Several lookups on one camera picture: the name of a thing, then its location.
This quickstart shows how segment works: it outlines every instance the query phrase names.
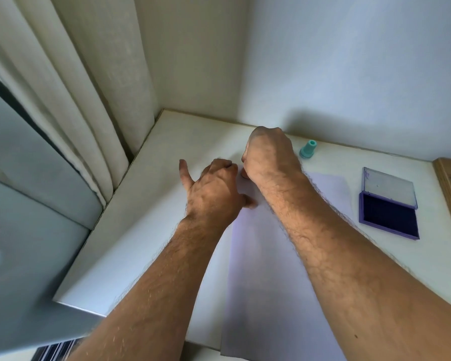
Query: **forearm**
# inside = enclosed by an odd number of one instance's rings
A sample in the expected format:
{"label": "forearm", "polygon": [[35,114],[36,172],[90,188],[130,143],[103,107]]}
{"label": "forearm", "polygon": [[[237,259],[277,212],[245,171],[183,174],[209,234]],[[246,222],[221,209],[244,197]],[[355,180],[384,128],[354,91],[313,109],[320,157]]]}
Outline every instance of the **forearm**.
{"label": "forearm", "polygon": [[161,254],[71,360],[177,361],[221,235],[209,223],[183,219]]}
{"label": "forearm", "polygon": [[340,218],[298,173],[260,187],[351,360],[451,360],[451,305]]}

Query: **purple ink pad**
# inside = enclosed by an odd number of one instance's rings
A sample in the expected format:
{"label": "purple ink pad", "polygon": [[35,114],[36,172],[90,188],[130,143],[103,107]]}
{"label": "purple ink pad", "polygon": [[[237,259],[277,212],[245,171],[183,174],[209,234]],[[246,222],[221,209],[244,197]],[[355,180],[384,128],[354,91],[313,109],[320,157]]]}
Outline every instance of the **purple ink pad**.
{"label": "purple ink pad", "polygon": [[414,185],[408,180],[363,168],[359,222],[406,238],[419,239]]}

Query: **white paper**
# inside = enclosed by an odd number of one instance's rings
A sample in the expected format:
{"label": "white paper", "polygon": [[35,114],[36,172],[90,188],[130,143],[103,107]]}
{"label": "white paper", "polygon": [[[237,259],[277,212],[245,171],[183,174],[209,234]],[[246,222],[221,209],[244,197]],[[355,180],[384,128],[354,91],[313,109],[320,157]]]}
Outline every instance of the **white paper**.
{"label": "white paper", "polygon": [[[342,176],[309,174],[337,210],[353,218]],[[252,361],[345,361],[304,265],[276,215],[252,182],[241,193],[259,202],[232,228],[221,354]]]}

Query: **table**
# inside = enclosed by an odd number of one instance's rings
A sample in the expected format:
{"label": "table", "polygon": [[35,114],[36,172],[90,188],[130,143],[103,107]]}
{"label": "table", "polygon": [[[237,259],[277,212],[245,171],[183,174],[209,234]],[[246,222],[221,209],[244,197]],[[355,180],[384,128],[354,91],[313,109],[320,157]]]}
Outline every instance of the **table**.
{"label": "table", "polygon": [[[164,110],[124,180],[55,294],[59,303],[107,315],[169,241],[184,216],[178,174],[187,160],[192,178],[217,157],[241,163],[254,127]],[[290,136],[298,152],[307,139]],[[345,177],[358,213],[364,166],[412,181],[419,241],[356,225],[417,279],[451,303],[451,216],[431,162],[318,142],[303,169]],[[220,349],[231,228],[223,234],[202,281],[187,331],[190,342]]]}

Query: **skin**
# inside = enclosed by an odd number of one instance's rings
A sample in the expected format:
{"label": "skin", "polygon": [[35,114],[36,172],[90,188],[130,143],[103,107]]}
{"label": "skin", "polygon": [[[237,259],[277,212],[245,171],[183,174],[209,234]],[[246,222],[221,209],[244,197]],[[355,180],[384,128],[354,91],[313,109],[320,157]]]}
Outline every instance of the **skin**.
{"label": "skin", "polygon": [[[256,128],[242,161],[242,175],[258,186],[286,228],[348,360],[451,361],[451,305],[322,200],[282,130]],[[241,208],[256,205],[237,192],[237,169],[217,159],[194,182],[181,160],[186,217],[72,361],[179,359],[215,246]]]}

